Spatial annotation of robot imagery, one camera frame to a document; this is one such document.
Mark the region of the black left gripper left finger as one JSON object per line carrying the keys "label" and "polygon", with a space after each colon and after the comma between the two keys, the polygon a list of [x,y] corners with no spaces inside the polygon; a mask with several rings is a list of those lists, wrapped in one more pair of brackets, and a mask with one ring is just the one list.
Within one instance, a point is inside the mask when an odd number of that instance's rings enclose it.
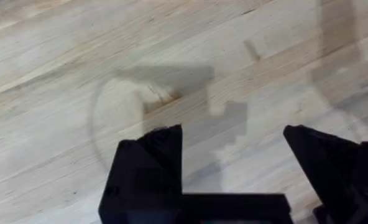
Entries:
{"label": "black left gripper left finger", "polygon": [[102,223],[173,223],[182,194],[181,125],[119,142],[98,208]]}

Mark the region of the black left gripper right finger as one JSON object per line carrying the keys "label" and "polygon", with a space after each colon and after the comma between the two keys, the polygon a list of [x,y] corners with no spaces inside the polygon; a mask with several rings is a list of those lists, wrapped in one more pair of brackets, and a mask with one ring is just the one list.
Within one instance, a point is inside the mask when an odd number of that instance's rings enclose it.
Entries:
{"label": "black left gripper right finger", "polygon": [[321,205],[318,223],[368,223],[368,141],[356,143],[298,125],[283,135]]}

